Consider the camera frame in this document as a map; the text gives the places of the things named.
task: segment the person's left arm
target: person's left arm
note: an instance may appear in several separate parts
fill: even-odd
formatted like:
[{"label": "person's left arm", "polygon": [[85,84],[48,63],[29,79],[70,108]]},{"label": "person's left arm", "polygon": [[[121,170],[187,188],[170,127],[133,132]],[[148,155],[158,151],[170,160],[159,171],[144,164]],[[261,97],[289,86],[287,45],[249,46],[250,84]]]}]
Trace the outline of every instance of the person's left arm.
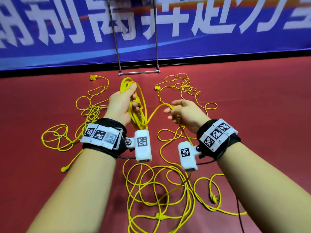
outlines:
[{"label": "person's left arm", "polygon": [[[136,84],[110,97],[104,117],[126,126]],[[138,110],[137,103],[132,103]],[[46,202],[27,233],[95,233],[99,230],[109,198],[116,159],[103,152],[84,149]]]}]

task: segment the black baseboard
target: black baseboard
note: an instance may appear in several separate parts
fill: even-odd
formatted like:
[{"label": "black baseboard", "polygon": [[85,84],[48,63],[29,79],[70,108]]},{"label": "black baseboard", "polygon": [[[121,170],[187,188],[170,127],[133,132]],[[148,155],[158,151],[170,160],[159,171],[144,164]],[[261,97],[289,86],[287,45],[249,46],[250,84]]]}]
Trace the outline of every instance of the black baseboard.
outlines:
[{"label": "black baseboard", "polygon": [[[233,61],[253,61],[263,59],[288,58],[299,56],[311,56],[311,50],[297,51],[279,51],[267,53],[252,53],[239,55],[213,55],[203,57],[193,57],[184,59],[159,60],[160,67],[177,66],[177,65],[195,65],[195,64],[213,64]],[[152,68],[156,66],[156,61],[138,61],[121,63],[122,69],[136,68]],[[0,71],[0,77],[21,77],[21,76],[37,76],[45,74],[69,74],[69,73],[85,73],[95,71],[119,70],[118,63],[109,64],[91,64],[81,66],[63,66],[63,67],[48,67],[25,70],[9,70]]]}]

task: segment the person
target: person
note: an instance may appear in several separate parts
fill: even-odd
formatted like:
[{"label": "person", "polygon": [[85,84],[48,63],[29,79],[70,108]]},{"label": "person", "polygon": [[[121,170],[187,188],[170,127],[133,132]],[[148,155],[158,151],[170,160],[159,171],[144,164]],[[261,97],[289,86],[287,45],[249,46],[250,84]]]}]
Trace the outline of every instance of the person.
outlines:
[{"label": "person", "polygon": [[[135,99],[136,84],[110,97],[104,118],[126,126]],[[192,101],[172,102],[164,110],[192,133],[210,120]],[[138,111],[136,102],[133,110]],[[95,233],[106,209],[116,159],[94,149],[84,149],[70,172],[46,202],[27,233]],[[289,177],[241,142],[229,146],[217,160],[242,206],[262,232],[311,232],[311,196]]]}]

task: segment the red floor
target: red floor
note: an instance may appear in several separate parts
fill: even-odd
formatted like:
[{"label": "red floor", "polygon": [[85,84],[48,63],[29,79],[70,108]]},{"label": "red floor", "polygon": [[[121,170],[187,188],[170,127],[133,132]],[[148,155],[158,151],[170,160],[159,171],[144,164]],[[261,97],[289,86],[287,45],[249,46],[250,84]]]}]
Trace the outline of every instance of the red floor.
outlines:
[{"label": "red floor", "polygon": [[[239,131],[244,144],[311,193],[308,135],[311,130],[310,72],[311,57],[300,57],[164,67],[161,68],[161,74],[133,75],[132,79],[142,87],[150,114],[160,104],[153,90],[155,84],[162,82],[167,75],[187,73],[191,85],[202,90],[199,102],[218,104],[218,109],[209,111],[210,117],[224,118]],[[100,99],[106,99],[119,90],[123,78],[118,77],[116,71],[94,73],[110,80],[109,88]],[[90,81],[89,75],[81,73],[0,79],[0,232],[25,232],[64,178],[65,174],[60,172],[60,168],[71,161],[81,148],[80,145],[69,152],[60,153],[45,148],[40,137],[46,129],[61,123],[69,125],[69,135],[74,136],[74,131],[84,120],[75,108],[76,99],[86,95],[88,90],[106,84],[100,79]],[[165,102],[180,98],[179,92],[170,89],[161,95]],[[165,118],[162,112],[158,112],[149,126],[152,166],[165,164],[158,153],[163,145],[157,140],[158,130],[176,128]],[[133,135],[131,125],[128,130],[128,135]],[[163,150],[164,156],[174,162],[179,162],[178,142],[180,140]],[[127,191],[122,175],[123,162],[121,159],[117,161],[100,232],[127,232]],[[200,166],[191,181],[193,183],[200,176],[210,177],[218,172],[220,170],[216,164]],[[166,184],[164,174],[159,180]],[[222,209],[236,212],[235,196],[225,178],[217,177],[215,181],[223,196]],[[210,203],[206,184],[202,181],[197,192]],[[178,199],[180,193],[181,190],[176,191],[170,198]],[[146,191],[145,196],[151,201],[154,198],[152,192]],[[178,216],[183,209],[184,204],[171,206],[169,213]],[[134,205],[134,213],[154,215],[156,212],[156,207]],[[242,216],[242,221],[245,232],[259,232],[249,216]],[[140,219],[138,224],[152,232],[156,222]],[[158,232],[169,232],[175,227],[175,220],[164,220]],[[207,211],[196,201],[193,216],[179,232],[234,233],[241,232],[241,229],[238,217]]]}]

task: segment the black wristband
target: black wristband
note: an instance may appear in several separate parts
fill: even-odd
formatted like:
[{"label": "black wristband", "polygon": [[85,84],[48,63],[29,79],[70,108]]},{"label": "black wristband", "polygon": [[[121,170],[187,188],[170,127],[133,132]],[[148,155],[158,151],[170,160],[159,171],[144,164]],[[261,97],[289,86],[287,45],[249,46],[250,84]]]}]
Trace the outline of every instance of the black wristband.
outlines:
[{"label": "black wristband", "polygon": [[241,142],[240,137],[236,134],[233,133],[231,134],[228,139],[223,142],[219,148],[215,151],[212,152],[202,141],[200,141],[200,137],[202,137],[202,135],[217,121],[217,119],[211,119],[209,121],[207,121],[205,124],[203,124],[200,129],[198,130],[197,134],[196,134],[196,138],[199,141],[200,145],[200,150],[202,152],[202,155],[200,155],[200,158],[203,158],[205,156],[209,156],[212,157],[214,160],[218,160],[221,156],[223,156],[223,154],[225,153],[225,151],[227,150],[227,148],[237,142]]},{"label": "black wristband", "polygon": [[109,150],[102,146],[84,143],[83,149],[97,150],[97,151],[106,153],[114,158],[118,158],[122,153],[124,153],[127,150],[127,147],[124,141],[126,137],[126,132],[127,132],[125,126],[122,123],[115,121],[113,119],[109,119],[109,118],[98,119],[95,123],[101,126],[105,126],[105,127],[112,127],[120,131],[119,137],[114,145],[114,148],[112,150]]}]

